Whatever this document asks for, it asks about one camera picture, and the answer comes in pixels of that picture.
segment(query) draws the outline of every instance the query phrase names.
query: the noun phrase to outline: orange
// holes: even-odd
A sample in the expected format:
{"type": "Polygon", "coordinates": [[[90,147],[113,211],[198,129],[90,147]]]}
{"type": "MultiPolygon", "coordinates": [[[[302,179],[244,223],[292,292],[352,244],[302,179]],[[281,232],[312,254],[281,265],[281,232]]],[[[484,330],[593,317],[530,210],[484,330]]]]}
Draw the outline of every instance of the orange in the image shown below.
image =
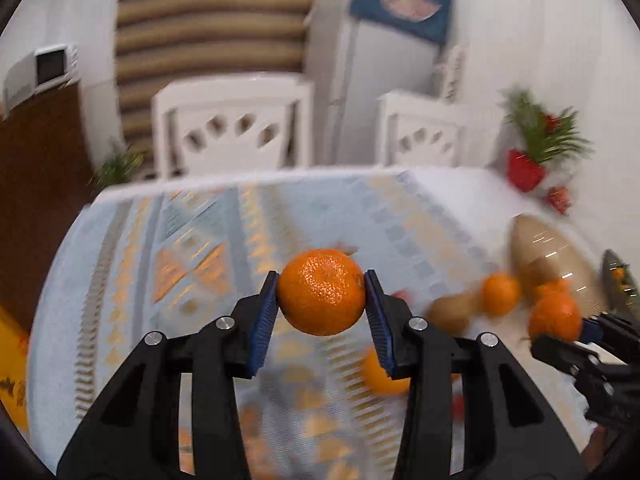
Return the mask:
{"type": "Polygon", "coordinates": [[[386,374],[385,369],[380,366],[376,348],[367,350],[362,360],[362,377],[369,390],[379,396],[391,396],[404,394],[409,391],[411,379],[398,379],[394,381],[386,374]]]}
{"type": "Polygon", "coordinates": [[[454,395],[451,402],[451,413],[453,420],[456,422],[464,422],[465,420],[465,396],[454,395]]]}
{"type": "Polygon", "coordinates": [[[616,267],[611,271],[613,277],[620,282],[625,279],[625,267],[616,267]]]}
{"type": "Polygon", "coordinates": [[[287,320],[311,335],[347,330],[364,311],[362,271],[335,249],[312,249],[292,259],[280,275],[277,293],[287,320]]]}
{"type": "Polygon", "coordinates": [[[549,334],[575,341],[582,331],[582,314],[573,298],[564,292],[549,291],[533,306],[529,318],[529,337],[549,334]]]}
{"type": "Polygon", "coordinates": [[[550,282],[543,283],[542,285],[536,287],[536,297],[538,299],[542,298],[549,292],[560,292],[562,294],[568,294],[568,278],[566,280],[562,278],[556,278],[555,280],[551,280],[550,282]]]}
{"type": "Polygon", "coordinates": [[[518,280],[506,272],[494,272],[482,284],[482,309],[489,316],[504,316],[521,296],[518,280]]]}

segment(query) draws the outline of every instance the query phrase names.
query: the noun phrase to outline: vase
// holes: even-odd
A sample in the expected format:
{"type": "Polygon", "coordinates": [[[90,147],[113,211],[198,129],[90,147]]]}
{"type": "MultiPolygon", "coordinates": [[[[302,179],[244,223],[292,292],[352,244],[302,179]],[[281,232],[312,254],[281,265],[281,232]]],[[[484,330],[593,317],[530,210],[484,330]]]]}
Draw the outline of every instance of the vase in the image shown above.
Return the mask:
{"type": "Polygon", "coordinates": [[[510,252],[511,269],[530,304],[538,299],[539,285],[562,279],[584,317],[608,310],[602,282],[590,260],[560,231],[542,220],[527,214],[516,216],[510,252]]]}
{"type": "Polygon", "coordinates": [[[520,191],[526,193],[534,189],[546,175],[546,169],[536,164],[518,150],[509,150],[507,177],[520,191]]]}

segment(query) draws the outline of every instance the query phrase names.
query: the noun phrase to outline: kiwi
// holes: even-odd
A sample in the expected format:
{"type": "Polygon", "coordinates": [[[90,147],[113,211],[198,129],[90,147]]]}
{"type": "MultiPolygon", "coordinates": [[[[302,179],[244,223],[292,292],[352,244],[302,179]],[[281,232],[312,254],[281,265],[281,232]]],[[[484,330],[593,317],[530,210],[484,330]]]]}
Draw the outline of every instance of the kiwi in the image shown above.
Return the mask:
{"type": "Polygon", "coordinates": [[[425,319],[452,336],[462,336],[478,311],[477,291],[438,298],[427,309],[425,319]]]}

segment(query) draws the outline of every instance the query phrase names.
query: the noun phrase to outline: white chair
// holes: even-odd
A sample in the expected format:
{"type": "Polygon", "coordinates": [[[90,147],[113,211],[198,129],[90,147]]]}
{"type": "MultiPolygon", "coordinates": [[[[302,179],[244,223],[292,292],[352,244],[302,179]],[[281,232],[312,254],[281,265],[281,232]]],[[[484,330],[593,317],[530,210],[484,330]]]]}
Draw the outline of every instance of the white chair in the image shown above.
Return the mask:
{"type": "Polygon", "coordinates": [[[394,90],[378,98],[376,162],[380,166],[486,166],[504,112],[394,90]]]}
{"type": "Polygon", "coordinates": [[[445,59],[434,67],[432,78],[438,81],[438,99],[453,103],[458,98],[462,69],[465,63],[466,49],[464,46],[454,45],[445,59]]]}
{"type": "Polygon", "coordinates": [[[172,82],[152,101],[158,178],[172,176],[173,152],[177,167],[189,175],[276,170],[292,137],[295,165],[308,167],[312,88],[300,74],[287,73],[172,82]]]}

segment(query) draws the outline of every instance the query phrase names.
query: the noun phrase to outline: metal screw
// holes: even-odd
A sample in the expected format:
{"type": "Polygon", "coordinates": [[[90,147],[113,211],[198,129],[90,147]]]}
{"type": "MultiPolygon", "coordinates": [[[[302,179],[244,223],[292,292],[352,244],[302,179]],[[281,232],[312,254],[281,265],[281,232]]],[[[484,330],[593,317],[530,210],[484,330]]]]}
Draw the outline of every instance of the metal screw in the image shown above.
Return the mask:
{"type": "Polygon", "coordinates": [[[236,325],[236,320],[233,319],[231,316],[223,316],[223,317],[219,317],[216,320],[216,326],[220,329],[220,330],[230,330],[232,329],[234,326],[236,325]]]}
{"type": "Polygon", "coordinates": [[[145,343],[149,346],[156,346],[161,341],[162,333],[160,332],[149,332],[147,335],[145,335],[145,343]]]}
{"type": "Polygon", "coordinates": [[[495,334],[492,334],[491,332],[485,332],[480,336],[480,342],[484,346],[489,346],[491,348],[496,346],[499,341],[500,340],[498,339],[498,336],[495,334]]]}
{"type": "Polygon", "coordinates": [[[424,330],[428,326],[429,326],[429,323],[427,323],[427,320],[424,319],[423,317],[412,317],[409,320],[409,328],[417,330],[418,332],[420,332],[421,330],[424,330]]]}

